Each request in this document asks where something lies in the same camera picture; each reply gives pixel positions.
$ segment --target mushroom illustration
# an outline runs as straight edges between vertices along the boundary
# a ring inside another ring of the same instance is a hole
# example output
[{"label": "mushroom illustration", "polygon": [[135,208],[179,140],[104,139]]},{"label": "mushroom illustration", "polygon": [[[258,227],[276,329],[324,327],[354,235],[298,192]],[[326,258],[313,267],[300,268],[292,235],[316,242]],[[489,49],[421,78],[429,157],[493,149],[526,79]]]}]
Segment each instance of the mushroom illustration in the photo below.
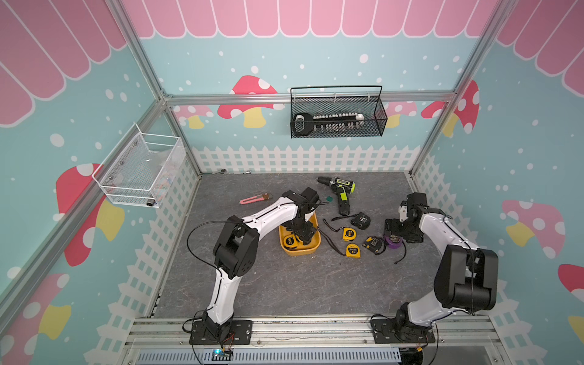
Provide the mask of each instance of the mushroom illustration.
[{"label": "mushroom illustration", "polygon": [[[422,117],[429,119],[440,115],[444,108],[445,102],[433,102],[422,111]],[[479,92],[477,83],[472,80],[467,90],[463,94],[463,98],[458,102],[453,114],[448,118],[442,133],[446,137],[452,138],[454,134],[454,126],[457,121],[461,121],[464,131],[468,134],[472,132],[477,123],[479,109]]]},{"label": "mushroom illustration", "polygon": [[532,237],[537,237],[548,258],[553,259],[562,251],[566,238],[564,219],[554,206],[505,200],[503,212],[503,219],[511,217],[517,221],[517,224],[507,227],[507,233],[516,245],[524,247]]},{"label": "mushroom illustration", "polygon": [[418,113],[418,107],[414,102],[389,102],[385,106],[387,123],[385,128],[396,128],[399,125],[399,116],[413,117]]},{"label": "mushroom illustration", "polygon": [[[91,174],[99,164],[85,164],[65,171],[57,179],[57,205],[59,213],[54,219],[58,220],[69,211],[77,198],[93,181]],[[93,245],[95,228],[103,231],[106,239],[112,241],[124,223],[124,210],[113,206],[103,196],[81,228],[65,248],[65,259],[70,266],[78,266],[87,259]]]},{"label": "mushroom illustration", "polygon": [[212,117],[213,112],[206,105],[183,105],[175,106],[172,111],[179,120],[181,126],[186,126],[186,121],[189,121],[189,128],[201,129],[205,124],[201,121],[199,116]]},{"label": "mushroom illustration", "polygon": [[[235,84],[230,94],[276,94],[278,93],[266,81],[259,77],[245,75]],[[244,127],[246,128],[262,128],[266,125],[266,119],[262,115],[262,108],[282,110],[284,104],[248,104],[248,105],[221,105],[217,110],[217,114],[221,118],[231,119],[237,117],[241,113],[244,114]]]},{"label": "mushroom illustration", "polygon": [[71,317],[71,306],[50,304],[68,282],[68,274],[52,274],[40,283],[24,310],[0,339],[4,364],[29,364],[40,333],[51,340],[61,335]]},{"label": "mushroom illustration", "polygon": [[576,336],[578,336],[580,341],[584,343],[584,318],[571,315],[568,317],[568,322],[570,323],[570,326],[572,326]]},{"label": "mushroom illustration", "polygon": [[584,302],[584,267],[565,263],[559,266],[558,277],[570,293]]}]

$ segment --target ventilation grille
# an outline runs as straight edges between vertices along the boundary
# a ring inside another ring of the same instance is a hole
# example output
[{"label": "ventilation grille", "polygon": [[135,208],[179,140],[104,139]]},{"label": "ventilation grille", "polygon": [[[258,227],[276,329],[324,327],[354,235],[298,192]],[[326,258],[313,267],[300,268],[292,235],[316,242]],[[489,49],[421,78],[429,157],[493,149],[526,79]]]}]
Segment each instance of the ventilation grille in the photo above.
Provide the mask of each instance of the ventilation grille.
[{"label": "ventilation grille", "polygon": [[[213,349],[196,349],[203,364],[382,364],[399,363],[397,347],[235,349],[231,361],[213,360]],[[192,349],[141,350],[136,365],[197,364]]]}]

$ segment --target black cable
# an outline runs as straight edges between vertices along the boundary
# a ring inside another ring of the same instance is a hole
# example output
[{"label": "black cable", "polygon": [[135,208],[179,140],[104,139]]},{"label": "black cable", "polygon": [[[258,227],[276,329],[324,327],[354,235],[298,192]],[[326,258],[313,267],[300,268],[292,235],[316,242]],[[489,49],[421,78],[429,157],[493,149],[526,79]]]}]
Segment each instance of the black cable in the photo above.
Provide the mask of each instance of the black cable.
[{"label": "black cable", "polygon": [[401,260],[405,259],[405,255],[408,254],[408,248],[405,245],[405,239],[401,239],[402,242],[402,246],[404,247],[404,255],[402,256],[402,258],[400,258],[399,260],[397,260],[396,262],[394,262],[394,265],[397,265]]}]

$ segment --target white picket fence illustration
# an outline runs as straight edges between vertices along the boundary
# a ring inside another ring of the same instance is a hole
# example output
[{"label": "white picket fence illustration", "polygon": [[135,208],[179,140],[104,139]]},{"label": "white picket fence illustration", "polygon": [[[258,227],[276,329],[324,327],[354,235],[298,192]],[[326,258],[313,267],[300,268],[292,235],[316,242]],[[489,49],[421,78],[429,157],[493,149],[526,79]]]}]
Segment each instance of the white picket fence illustration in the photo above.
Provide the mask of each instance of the white picket fence illustration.
[{"label": "white picket fence illustration", "polygon": [[409,170],[420,152],[420,146],[410,149],[408,146],[398,150],[397,146],[385,149],[382,146],[375,150],[373,146],[364,150],[361,146],[351,150],[349,146],[340,150],[337,146],[331,150],[322,147],[320,150],[310,147],[305,150],[299,147],[293,150],[290,146],[281,150],[279,147],[269,150],[263,147],[257,150],[252,147],[246,150],[240,147],[234,150],[227,147],[225,151],[219,147],[214,151],[203,148],[199,151],[193,148],[193,153],[204,172],[215,172],[226,169],[233,173],[252,172],[314,172],[314,171],[403,171]]},{"label": "white picket fence illustration", "polygon": [[185,159],[178,177],[172,183],[159,208],[156,220],[149,221],[150,233],[143,234],[144,246],[136,249],[136,264],[128,266],[129,277],[119,284],[120,298],[108,305],[112,314],[107,324],[97,328],[97,346],[84,354],[90,365],[117,364],[132,323],[146,315],[147,305],[162,280],[162,268],[170,257],[173,242],[178,239],[180,224],[194,193],[196,175]]},{"label": "white picket fence illustration", "polygon": [[[449,192],[450,184],[444,183],[444,174],[439,172],[440,164],[434,163],[435,156],[428,156],[417,172],[415,179],[421,192],[426,193],[428,204],[442,209],[452,216],[456,229],[462,232],[470,241],[477,242],[478,232],[469,228],[470,218],[462,216],[463,206],[456,205],[456,194]],[[508,299],[505,294],[506,281],[497,282],[497,304],[486,313],[491,317],[493,326],[501,338],[507,354],[514,364],[522,361],[527,365],[529,360],[538,365],[544,365],[543,358],[547,350],[534,345],[529,338],[531,325],[519,320],[515,310],[519,302]]]}]

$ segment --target white wire basket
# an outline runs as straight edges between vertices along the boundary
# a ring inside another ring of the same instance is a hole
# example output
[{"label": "white wire basket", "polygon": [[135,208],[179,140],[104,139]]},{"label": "white wire basket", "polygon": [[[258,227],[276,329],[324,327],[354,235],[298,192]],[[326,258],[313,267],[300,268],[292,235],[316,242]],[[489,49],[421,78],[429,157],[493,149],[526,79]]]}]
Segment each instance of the white wire basket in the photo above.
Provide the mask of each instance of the white wire basket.
[{"label": "white wire basket", "polygon": [[137,124],[126,133],[130,142],[100,172],[112,152],[92,177],[113,204],[159,207],[176,178],[186,151],[180,137],[143,133]]}]

